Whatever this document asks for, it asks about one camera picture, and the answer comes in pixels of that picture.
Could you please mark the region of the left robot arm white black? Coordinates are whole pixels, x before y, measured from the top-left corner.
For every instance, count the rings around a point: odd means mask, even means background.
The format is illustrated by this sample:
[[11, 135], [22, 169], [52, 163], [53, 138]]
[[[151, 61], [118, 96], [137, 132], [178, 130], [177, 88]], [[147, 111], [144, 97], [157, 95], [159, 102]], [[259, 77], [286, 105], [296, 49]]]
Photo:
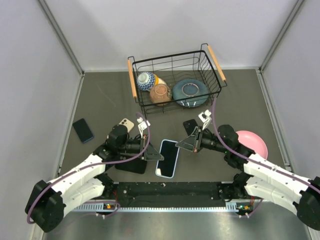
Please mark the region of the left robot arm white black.
[[164, 157], [150, 143], [148, 135], [129, 136], [126, 126], [117, 124], [82, 163], [48, 182], [37, 182], [25, 207], [27, 222], [45, 233], [54, 230], [73, 209], [97, 198], [109, 198], [114, 191], [104, 173], [116, 164], [162, 161]]

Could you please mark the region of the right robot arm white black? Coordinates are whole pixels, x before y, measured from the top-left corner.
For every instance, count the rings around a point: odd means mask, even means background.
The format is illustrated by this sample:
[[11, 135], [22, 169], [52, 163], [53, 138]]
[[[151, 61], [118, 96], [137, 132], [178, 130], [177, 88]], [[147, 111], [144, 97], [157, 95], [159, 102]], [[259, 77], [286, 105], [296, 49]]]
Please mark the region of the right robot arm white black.
[[193, 153], [202, 149], [224, 153], [228, 165], [242, 172], [233, 180], [233, 192], [237, 197], [253, 196], [272, 202], [318, 231], [320, 178], [309, 179], [287, 171], [241, 144], [238, 138], [230, 125], [219, 126], [215, 133], [197, 126], [176, 146]]

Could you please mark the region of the black phone case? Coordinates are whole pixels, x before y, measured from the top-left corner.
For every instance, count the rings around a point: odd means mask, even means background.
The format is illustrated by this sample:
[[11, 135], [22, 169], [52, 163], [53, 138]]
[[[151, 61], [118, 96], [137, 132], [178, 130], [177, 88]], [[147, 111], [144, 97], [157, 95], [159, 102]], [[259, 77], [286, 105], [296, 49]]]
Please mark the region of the black phone case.
[[144, 174], [147, 168], [147, 161], [141, 159], [134, 159], [124, 163], [118, 163], [115, 165], [117, 170], [135, 173], [135, 174]]

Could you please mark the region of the beige phone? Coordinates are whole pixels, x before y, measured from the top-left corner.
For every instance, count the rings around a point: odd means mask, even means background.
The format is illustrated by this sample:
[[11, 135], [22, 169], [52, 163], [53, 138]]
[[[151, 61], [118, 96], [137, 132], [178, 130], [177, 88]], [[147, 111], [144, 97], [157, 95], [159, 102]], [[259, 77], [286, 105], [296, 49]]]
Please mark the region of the beige phone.
[[119, 122], [119, 125], [125, 126], [128, 133], [130, 133], [130, 131], [135, 127], [135, 124], [127, 118], [122, 119]]

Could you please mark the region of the blue edged black phone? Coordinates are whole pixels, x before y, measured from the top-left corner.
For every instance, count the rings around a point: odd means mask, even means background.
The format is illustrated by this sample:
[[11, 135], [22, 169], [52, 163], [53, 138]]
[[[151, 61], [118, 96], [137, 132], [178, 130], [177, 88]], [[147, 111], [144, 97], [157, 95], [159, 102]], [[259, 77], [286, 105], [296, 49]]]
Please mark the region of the blue edged black phone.
[[84, 118], [75, 121], [72, 126], [81, 143], [85, 144], [94, 138], [94, 134]]

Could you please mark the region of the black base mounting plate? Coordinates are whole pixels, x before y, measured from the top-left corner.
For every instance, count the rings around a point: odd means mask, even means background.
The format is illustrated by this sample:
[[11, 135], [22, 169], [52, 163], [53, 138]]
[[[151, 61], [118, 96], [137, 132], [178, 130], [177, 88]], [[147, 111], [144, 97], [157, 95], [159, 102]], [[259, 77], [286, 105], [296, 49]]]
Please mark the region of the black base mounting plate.
[[119, 182], [109, 183], [98, 200], [115, 200], [124, 208], [222, 207], [251, 197], [233, 184], [222, 182]]

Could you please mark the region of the teal blue plate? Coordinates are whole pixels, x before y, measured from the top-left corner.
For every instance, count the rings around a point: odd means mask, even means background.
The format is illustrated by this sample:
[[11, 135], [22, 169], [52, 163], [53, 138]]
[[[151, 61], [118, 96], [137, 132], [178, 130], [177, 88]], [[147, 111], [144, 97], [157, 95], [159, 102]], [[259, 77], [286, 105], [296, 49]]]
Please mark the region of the teal blue plate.
[[185, 78], [172, 88], [172, 97], [183, 107], [194, 108], [204, 104], [209, 97], [206, 85], [194, 78]]

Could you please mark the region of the pink plate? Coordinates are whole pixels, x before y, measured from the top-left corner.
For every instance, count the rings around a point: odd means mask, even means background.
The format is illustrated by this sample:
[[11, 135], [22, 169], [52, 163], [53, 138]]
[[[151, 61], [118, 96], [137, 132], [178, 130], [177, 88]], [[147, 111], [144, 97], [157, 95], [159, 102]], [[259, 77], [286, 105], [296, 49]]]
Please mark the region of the pink plate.
[[247, 130], [239, 130], [236, 133], [241, 144], [254, 150], [256, 154], [259, 154], [264, 159], [268, 158], [267, 145], [259, 135]]

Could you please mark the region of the brown ceramic bowl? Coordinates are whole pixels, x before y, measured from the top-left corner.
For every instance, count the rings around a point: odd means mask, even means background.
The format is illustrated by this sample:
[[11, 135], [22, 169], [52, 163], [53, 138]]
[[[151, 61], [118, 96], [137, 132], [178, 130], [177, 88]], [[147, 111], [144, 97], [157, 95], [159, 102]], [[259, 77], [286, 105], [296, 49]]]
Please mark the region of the brown ceramic bowl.
[[157, 84], [149, 92], [150, 100], [157, 106], [164, 106], [172, 100], [171, 89], [166, 84]]

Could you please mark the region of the yellow bowl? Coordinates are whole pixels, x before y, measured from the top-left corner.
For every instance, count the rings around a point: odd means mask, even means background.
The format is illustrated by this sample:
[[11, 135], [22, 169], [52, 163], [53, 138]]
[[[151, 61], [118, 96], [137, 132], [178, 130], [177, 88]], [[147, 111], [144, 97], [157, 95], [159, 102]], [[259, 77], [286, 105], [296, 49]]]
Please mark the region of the yellow bowl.
[[155, 77], [155, 85], [158, 85], [158, 84], [166, 85], [167, 84], [163, 79], [158, 77], [156, 74], [154, 74], [154, 77]]

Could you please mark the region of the blue white patterned bowl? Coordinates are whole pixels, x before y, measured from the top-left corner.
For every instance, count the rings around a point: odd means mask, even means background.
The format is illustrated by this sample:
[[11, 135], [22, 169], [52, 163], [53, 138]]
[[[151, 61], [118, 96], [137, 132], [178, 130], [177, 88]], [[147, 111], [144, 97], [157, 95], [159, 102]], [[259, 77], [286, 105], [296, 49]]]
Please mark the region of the blue white patterned bowl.
[[138, 75], [137, 86], [142, 91], [150, 91], [156, 84], [156, 76], [152, 72], [142, 72]]

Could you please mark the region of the right aluminium frame post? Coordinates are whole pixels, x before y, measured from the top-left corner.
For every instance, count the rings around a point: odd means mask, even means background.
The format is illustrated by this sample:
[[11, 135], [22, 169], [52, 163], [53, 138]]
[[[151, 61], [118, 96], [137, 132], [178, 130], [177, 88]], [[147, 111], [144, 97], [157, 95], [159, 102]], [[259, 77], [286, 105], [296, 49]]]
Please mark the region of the right aluminium frame post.
[[297, 0], [293, 6], [293, 9], [290, 11], [288, 17], [286, 18], [283, 26], [281, 27], [279, 33], [277, 34], [275, 40], [273, 41], [270, 49], [268, 50], [261, 66], [259, 67], [259, 71], [261, 73], [264, 72], [264, 70], [269, 65], [269, 62], [271, 61], [272, 57], [274, 56], [276, 50], [278, 49], [279, 45], [281, 44], [283, 38], [285, 37], [287, 31], [289, 30], [291, 24], [295, 20], [297, 14], [301, 10], [305, 3], [305, 0]]

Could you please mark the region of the aluminium frame post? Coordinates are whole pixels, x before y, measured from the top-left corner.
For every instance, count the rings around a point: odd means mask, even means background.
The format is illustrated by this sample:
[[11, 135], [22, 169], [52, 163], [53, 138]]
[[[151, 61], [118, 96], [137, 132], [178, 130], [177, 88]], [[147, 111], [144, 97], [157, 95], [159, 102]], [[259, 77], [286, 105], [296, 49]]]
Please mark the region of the aluminium frame post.
[[286, 18], [283, 26], [281, 27], [279, 33], [277, 34], [275, 40], [273, 41], [270, 49], [268, 50], [261, 66], [259, 67], [259, 71], [261, 73], [264, 72], [264, 70], [269, 65], [269, 62], [271, 61], [272, 57], [274, 56], [276, 50], [278, 49], [279, 45], [281, 44], [283, 38], [285, 37], [287, 31], [289, 30], [291, 24], [295, 20], [297, 14], [301, 10], [305, 3], [305, 0], [297, 0], [293, 6], [293, 9], [290, 11], [288, 17]]
[[53, 28], [53, 31], [55, 32], [58, 40], [62, 44], [62, 47], [65, 50], [65, 52], [66, 52], [67, 56], [69, 57], [69, 59], [71, 60], [73, 66], [75, 67], [77, 72], [81, 76], [83, 76], [85, 74], [85, 71], [81, 67], [76, 55], [74, 54], [74, 51], [72, 50], [70, 44], [68, 43], [67, 38], [65, 37], [65, 35], [64, 35], [62, 29], [60, 28], [56, 18], [54, 17], [49, 5], [47, 4], [47, 1], [46, 0], [37, 0], [36, 2], [39, 4], [39, 6], [40, 6], [41, 10], [43, 11], [45, 17], [49, 21], [51, 27]]

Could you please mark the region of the left aluminium frame post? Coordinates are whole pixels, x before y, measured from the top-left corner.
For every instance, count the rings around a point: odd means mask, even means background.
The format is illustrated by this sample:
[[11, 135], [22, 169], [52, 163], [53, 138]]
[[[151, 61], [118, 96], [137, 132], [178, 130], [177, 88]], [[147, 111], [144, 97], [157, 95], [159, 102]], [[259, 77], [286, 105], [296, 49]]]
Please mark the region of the left aluminium frame post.
[[49, 21], [51, 27], [53, 28], [53, 31], [55, 32], [58, 40], [62, 44], [62, 47], [65, 50], [65, 52], [66, 52], [67, 56], [69, 57], [69, 59], [71, 60], [73, 66], [75, 67], [77, 72], [81, 76], [83, 76], [85, 74], [85, 71], [81, 67], [76, 55], [74, 54], [74, 51], [72, 50], [70, 44], [68, 43], [67, 38], [65, 37], [65, 35], [64, 35], [62, 29], [60, 28], [56, 18], [54, 17], [49, 5], [47, 4], [47, 1], [46, 0], [37, 0], [36, 2], [39, 4], [39, 6], [40, 6], [41, 10], [43, 11], [45, 17]]

